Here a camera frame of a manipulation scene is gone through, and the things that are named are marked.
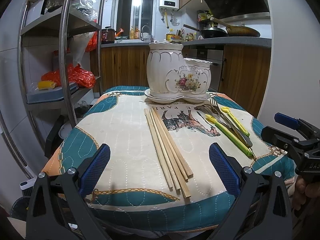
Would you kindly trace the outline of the right hand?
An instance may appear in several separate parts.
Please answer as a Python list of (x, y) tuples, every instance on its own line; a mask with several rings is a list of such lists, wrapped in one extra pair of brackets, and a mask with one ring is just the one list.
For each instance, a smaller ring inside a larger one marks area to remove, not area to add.
[(295, 182), (292, 207), (295, 210), (300, 210), (301, 206), (306, 203), (307, 198), (318, 198), (319, 195), (319, 183), (308, 184), (304, 178), (299, 175)]

